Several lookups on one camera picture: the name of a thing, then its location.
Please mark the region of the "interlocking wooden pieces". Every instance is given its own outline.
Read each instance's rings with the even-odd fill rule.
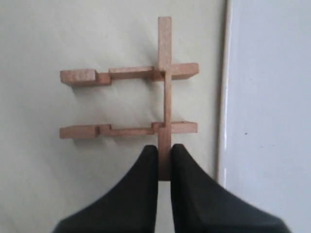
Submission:
[[[60,129],[60,138],[92,139],[103,136],[158,135],[159,180],[169,181],[171,173],[171,134],[196,133],[195,122],[172,122],[172,81],[188,79],[199,73],[197,63],[172,64],[172,19],[158,19],[158,66],[110,68],[107,73],[94,69],[63,70],[61,82],[72,87],[111,85],[122,79],[147,79],[164,82],[164,122],[153,122],[150,128],[113,129],[110,124],[75,125]]]

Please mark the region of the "white wall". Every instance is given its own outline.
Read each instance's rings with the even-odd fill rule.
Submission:
[[[219,182],[311,232],[311,1],[232,0]]]
[[[161,120],[162,83],[119,81],[72,91],[62,69],[153,65],[157,18],[173,17],[173,61],[199,75],[173,83],[173,120],[199,123],[174,135],[214,172],[224,1],[0,0],[0,232],[48,233],[106,193],[156,137],[60,140],[72,124],[149,126]],[[173,232],[161,183],[157,232]]]

